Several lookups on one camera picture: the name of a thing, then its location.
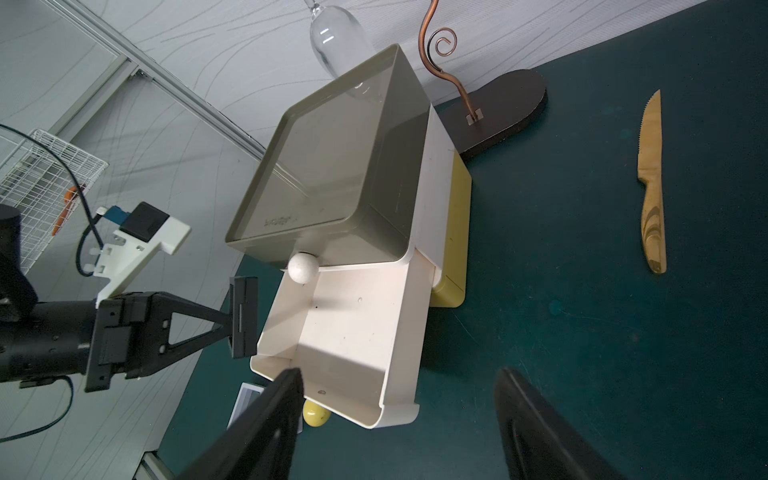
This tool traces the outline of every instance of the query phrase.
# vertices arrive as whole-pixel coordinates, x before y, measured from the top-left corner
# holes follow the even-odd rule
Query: copper spiral wire
[[[453,30],[447,27],[439,28],[437,31],[435,31],[435,33],[433,33],[429,37],[429,41],[425,43],[427,28],[429,27],[429,22],[432,20],[432,17],[435,15],[435,10],[437,10],[438,2],[439,0],[432,0],[432,4],[429,6],[429,10],[427,10],[427,14],[424,16],[422,27],[419,29],[419,56],[421,56],[422,63],[427,68],[429,73],[435,75],[438,78],[442,78],[443,80],[450,81],[456,86],[456,88],[458,89],[458,94],[462,96],[464,105],[467,107],[467,110],[469,111],[469,116],[472,118],[473,122],[476,122],[478,121],[478,115],[475,108],[472,106],[472,101],[470,101],[469,94],[464,88],[464,85],[460,82],[458,78],[454,77],[449,73],[446,73],[445,71],[443,71],[442,68],[437,66],[437,64],[432,60],[432,55],[430,54],[430,46],[432,45],[432,39],[441,31],[448,31],[451,33],[451,35],[453,35],[453,45],[450,51],[446,53],[441,52],[440,51],[441,42],[447,42],[448,45],[451,44],[451,41],[445,36],[443,36],[439,38],[438,41],[435,43],[435,51],[437,51],[437,54],[440,55],[441,57],[447,57],[448,55],[453,53],[453,51],[456,49],[456,44],[458,43],[456,32],[454,32]]]

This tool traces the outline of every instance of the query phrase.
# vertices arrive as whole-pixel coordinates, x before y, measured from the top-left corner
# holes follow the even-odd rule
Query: yellow ball
[[[331,411],[317,405],[312,400],[304,401],[304,422],[310,427],[319,427],[327,422],[331,416]]]

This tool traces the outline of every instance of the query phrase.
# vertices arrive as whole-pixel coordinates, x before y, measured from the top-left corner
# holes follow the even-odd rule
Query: white bracket
[[[144,265],[158,250],[173,255],[190,232],[190,226],[173,217],[168,217],[163,226],[155,232],[149,242],[142,242],[121,230],[115,230],[123,245],[105,243],[94,268],[94,276],[108,278],[107,284],[96,296],[96,308],[102,300],[123,293],[138,275]]]

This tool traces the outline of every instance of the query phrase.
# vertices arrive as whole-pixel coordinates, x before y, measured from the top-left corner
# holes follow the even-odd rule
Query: knife handle
[[[645,184],[640,232],[648,266],[654,273],[667,271],[667,244],[664,238],[664,202],[661,197],[661,172],[640,177]]]

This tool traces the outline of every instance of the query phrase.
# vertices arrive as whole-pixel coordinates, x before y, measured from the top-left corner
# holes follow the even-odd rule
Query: white ball
[[[288,260],[288,276],[296,283],[309,283],[317,276],[320,264],[317,257],[300,252]]]

